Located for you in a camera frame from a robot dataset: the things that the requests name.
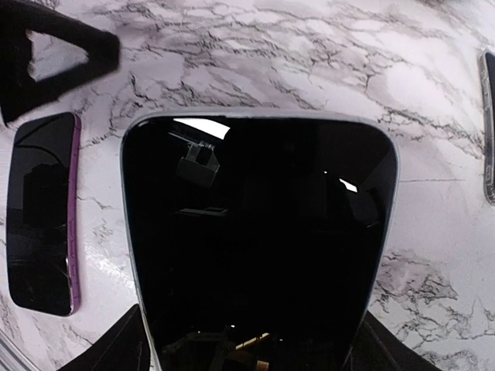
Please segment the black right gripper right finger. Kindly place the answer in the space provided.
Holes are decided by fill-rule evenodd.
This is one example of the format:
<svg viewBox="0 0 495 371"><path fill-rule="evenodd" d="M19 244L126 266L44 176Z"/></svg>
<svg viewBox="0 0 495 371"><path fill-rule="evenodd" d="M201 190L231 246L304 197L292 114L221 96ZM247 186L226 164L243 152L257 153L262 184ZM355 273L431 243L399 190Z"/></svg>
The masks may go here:
<svg viewBox="0 0 495 371"><path fill-rule="evenodd" d="M350 370L440 371L400 342L369 311L353 343Z"/></svg>

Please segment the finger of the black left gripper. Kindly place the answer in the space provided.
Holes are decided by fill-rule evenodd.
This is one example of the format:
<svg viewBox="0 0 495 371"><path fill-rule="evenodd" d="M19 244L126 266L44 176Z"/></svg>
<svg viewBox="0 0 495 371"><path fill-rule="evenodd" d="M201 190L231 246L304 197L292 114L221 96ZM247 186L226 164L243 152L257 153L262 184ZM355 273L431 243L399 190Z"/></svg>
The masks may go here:
<svg viewBox="0 0 495 371"><path fill-rule="evenodd" d="M113 73L120 40L34 1L1 3L1 114L9 123Z"/></svg>

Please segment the black phone silver edge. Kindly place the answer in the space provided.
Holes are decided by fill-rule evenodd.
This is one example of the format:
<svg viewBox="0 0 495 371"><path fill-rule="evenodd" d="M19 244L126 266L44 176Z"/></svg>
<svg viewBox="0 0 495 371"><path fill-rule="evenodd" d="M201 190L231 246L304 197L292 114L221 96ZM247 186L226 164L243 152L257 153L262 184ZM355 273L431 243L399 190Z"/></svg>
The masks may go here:
<svg viewBox="0 0 495 371"><path fill-rule="evenodd" d="M147 118L121 150L129 245L161 370L346 370L398 159L373 125Z"/></svg>

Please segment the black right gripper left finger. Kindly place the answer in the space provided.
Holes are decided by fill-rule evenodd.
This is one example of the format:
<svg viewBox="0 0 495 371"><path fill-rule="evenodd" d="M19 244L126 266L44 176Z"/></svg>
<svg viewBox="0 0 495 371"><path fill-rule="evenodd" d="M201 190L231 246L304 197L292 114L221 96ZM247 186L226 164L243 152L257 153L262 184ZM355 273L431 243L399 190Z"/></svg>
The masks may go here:
<svg viewBox="0 0 495 371"><path fill-rule="evenodd" d="M87 351L67 363L66 371L148 371L149 341L138 305L133 305Z"/></svg>

